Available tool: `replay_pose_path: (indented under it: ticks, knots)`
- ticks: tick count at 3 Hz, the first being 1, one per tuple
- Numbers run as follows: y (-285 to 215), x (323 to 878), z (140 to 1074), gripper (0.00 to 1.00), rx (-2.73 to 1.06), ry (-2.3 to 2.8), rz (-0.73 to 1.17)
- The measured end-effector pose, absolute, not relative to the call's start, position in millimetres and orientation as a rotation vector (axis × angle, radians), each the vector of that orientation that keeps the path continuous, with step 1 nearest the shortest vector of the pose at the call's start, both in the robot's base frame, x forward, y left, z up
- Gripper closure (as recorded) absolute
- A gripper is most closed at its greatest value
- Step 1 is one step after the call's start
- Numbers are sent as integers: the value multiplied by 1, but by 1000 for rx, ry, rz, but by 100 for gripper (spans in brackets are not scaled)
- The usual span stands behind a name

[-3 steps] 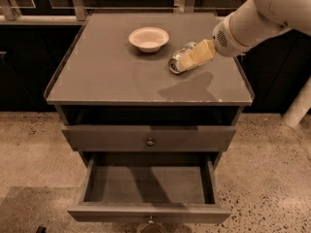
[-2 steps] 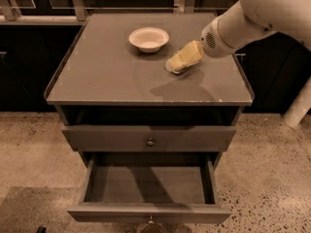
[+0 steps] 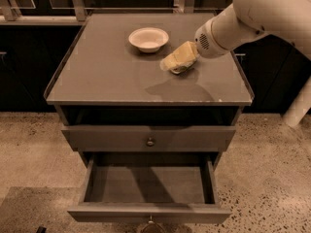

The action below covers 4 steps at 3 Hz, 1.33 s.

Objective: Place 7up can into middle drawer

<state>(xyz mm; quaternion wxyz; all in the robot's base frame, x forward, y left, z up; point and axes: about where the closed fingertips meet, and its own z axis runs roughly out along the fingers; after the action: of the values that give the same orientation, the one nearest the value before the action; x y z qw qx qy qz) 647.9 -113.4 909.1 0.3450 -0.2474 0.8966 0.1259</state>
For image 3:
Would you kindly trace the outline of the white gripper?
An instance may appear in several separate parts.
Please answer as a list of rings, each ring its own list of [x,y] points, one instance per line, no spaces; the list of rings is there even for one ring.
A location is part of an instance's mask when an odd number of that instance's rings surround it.
[[[173,69],[189,68],[198,58],[199,54],[204,58],[218,58],[228,53],[215,40],[212,33],[210,19],[199,27],[194,34],[194,42],[186,41],[177,49],[160,61],[160,69],[169,71]]]

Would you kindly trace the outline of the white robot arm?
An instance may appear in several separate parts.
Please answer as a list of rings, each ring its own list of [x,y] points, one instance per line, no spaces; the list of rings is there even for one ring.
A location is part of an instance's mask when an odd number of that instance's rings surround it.
[[[162,59],[160,68],[180,74],[200,56],[219,58],[267,35],[286,41],[311,59],[311,0],[232,0],[196,30],[193,41]]]

